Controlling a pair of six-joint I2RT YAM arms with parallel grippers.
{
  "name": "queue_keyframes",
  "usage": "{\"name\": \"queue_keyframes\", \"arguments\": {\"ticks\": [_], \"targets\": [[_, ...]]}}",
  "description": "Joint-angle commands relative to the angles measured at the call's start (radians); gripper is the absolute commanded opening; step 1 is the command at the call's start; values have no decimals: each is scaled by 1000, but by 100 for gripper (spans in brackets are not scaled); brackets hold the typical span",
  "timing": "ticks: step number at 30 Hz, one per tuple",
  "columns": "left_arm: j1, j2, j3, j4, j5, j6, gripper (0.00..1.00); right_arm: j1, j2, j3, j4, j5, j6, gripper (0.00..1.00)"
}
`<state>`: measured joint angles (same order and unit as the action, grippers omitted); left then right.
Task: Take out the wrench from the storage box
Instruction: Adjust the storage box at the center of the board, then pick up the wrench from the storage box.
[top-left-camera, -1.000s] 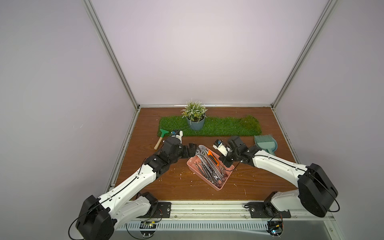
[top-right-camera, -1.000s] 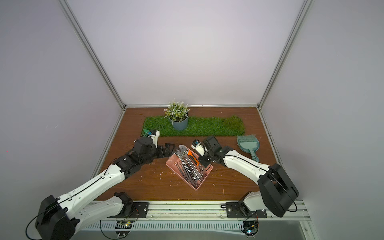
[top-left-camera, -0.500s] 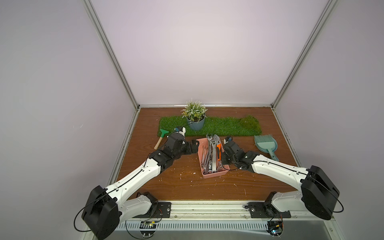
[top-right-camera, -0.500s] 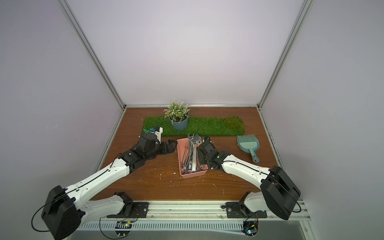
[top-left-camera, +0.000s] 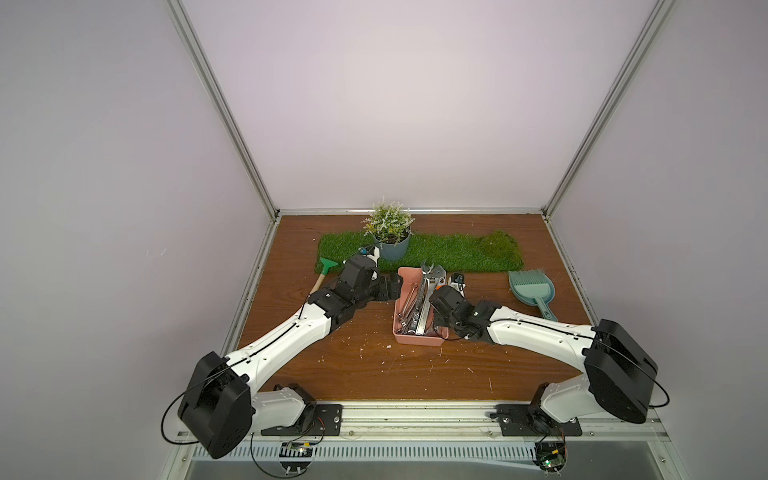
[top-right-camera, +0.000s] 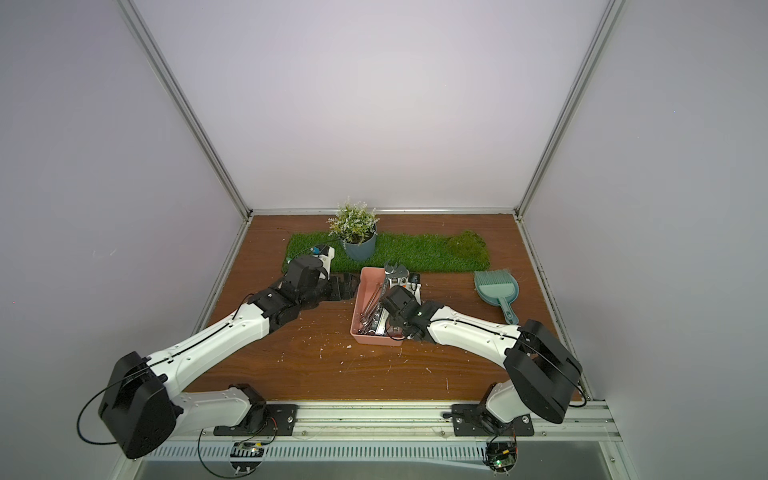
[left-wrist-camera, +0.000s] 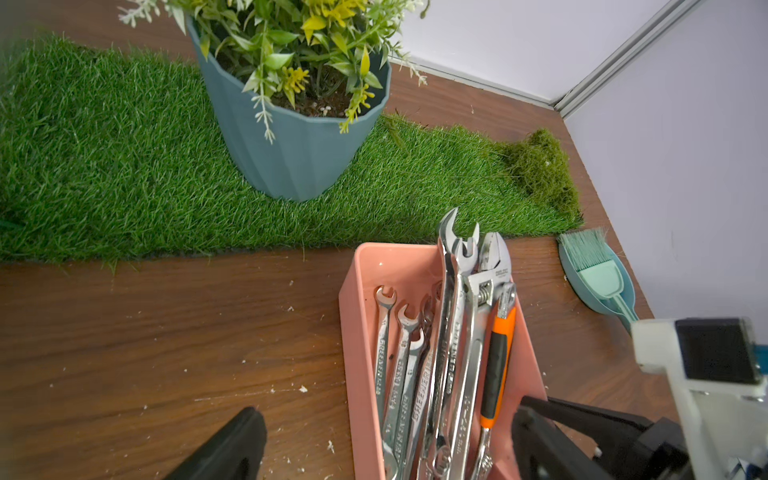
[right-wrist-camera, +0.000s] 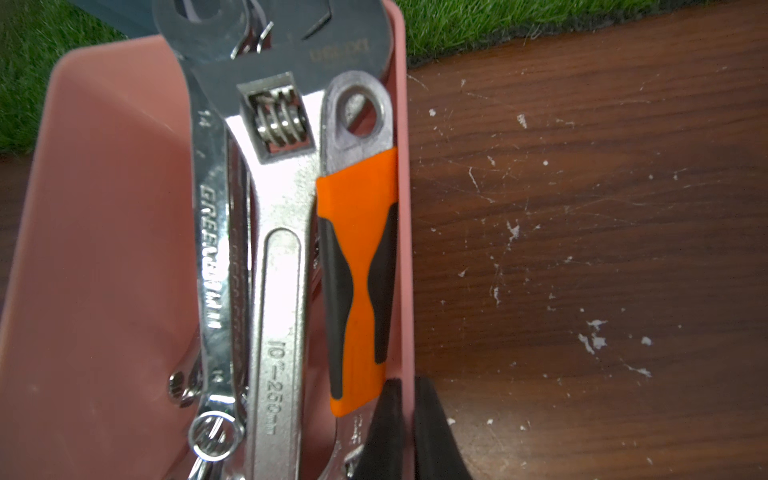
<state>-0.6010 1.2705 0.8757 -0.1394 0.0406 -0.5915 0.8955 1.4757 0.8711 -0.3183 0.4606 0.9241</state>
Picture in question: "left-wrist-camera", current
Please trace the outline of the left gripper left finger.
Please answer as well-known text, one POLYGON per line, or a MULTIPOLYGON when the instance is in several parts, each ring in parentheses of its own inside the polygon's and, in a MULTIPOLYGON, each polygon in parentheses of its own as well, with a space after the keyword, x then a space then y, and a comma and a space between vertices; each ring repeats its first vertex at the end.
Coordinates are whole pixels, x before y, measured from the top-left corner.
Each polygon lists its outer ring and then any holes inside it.
POLYGON ((165 479, 255 479, 267 444, 263 415, 249 406, 238 412, 165 479))

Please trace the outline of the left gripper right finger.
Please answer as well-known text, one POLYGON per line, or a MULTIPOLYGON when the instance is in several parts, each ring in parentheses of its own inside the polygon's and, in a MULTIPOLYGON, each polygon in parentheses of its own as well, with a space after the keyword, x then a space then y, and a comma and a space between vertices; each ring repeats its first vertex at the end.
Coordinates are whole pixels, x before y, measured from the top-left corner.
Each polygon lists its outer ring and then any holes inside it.
POLYGON ((635 443, 652 422, 642 416, 561 399, 524 396, 511 427, 522 479, 638 479, 648 461, 635 443), (595 441, 602 455, 587 457, 558 427, 563 424, 595 441))

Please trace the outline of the large silver combination wrench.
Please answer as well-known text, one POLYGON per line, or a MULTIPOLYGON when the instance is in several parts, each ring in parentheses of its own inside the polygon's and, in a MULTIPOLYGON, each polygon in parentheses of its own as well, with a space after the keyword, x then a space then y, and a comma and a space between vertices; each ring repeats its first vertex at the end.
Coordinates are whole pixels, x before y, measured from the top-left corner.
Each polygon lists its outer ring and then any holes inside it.
POLYGON ((438 226, 438 247, 443 259, 443 282, 437 341, 432 362, 431 390, 425 404, 422 446, 418 454, 419 479, 444 479, 450 466, 450 405, 460 343, 464 294, 462 276, 474 270, 478 258, 479 229, 468 239, 457 236, 457 207, 438 226))

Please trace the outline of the medium silver wrench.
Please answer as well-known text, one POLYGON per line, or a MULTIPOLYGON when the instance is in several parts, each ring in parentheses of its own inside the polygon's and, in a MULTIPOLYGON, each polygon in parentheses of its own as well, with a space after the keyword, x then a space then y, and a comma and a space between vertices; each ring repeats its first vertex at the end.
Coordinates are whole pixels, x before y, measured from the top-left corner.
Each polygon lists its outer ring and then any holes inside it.
POLYGON ((412 395, 406 392, 407 381, 413 377, 413 370, 424 344, 421 328, 421 314, 415 318, 407 315, 409 304, 403 303, 397 312, 400 325, 400 340, 397 349, 395 372, 392 378, 388 405, 382 431, 382 447, 386 479, 396 479, 399 471, 399 455, 404 447, 398 447, 397 441, 403 443, 404 433, 400 425, 407 418, 407 400, 412 395))

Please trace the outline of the small silver wrench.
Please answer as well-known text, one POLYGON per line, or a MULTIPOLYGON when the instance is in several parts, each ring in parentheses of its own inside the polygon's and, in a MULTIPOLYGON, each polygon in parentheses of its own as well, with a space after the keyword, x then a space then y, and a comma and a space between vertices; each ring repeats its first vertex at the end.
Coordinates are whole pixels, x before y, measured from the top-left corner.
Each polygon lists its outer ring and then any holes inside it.
POLYGON ((375 354, 374 387, 379 426, 383 425, 385 411, 385 390, 387 382, 387 358, 389 321, 392 308, 397 302, 397 293, 392 287, 379 286, 375 290, 377 303, 377 336, 375 354))

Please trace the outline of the pink plastic storage box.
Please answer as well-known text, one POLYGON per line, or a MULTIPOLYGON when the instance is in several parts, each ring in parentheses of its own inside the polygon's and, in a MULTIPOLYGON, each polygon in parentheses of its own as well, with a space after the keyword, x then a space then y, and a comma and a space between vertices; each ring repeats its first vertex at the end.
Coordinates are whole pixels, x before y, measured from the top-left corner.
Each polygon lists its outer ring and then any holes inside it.
MULTIPOLYGON (((374 383, 378 333, 375 290, 380 286, 393 288, 398 301, 409 303, 415 310, 440 279, 441 258, 435 245, 368 242, 355 251, 339 293, 339 308, 356 479, 385 477, 374 383)), ((492 430, 491 479, 520 477, 511 427, 526 395, 547 398, 522 306, 518 305, 502 409, 492 430)))

